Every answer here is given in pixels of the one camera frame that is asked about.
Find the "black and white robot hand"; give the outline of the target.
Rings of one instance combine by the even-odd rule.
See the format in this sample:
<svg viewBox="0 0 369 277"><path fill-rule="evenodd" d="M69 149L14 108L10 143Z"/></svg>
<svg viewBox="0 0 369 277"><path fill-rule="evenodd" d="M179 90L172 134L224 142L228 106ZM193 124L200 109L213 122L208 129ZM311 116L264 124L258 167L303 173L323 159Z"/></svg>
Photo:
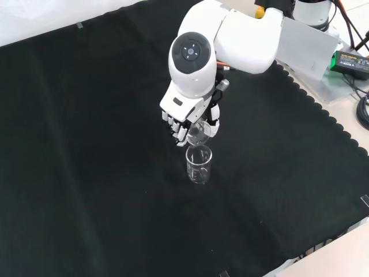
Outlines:
<svg viewBox="0 0 369 277"><path fill-rule="evenodd" d="M215 87L206 96L200 98L187 98L181 95L173 83L160 102L162 120L171 129L171 136L179 147L196 145L195 133L197 128L203 138L213 138L220 127L220 108L218 102L229 87L229 81L222 73L216 74Z"/></svg>

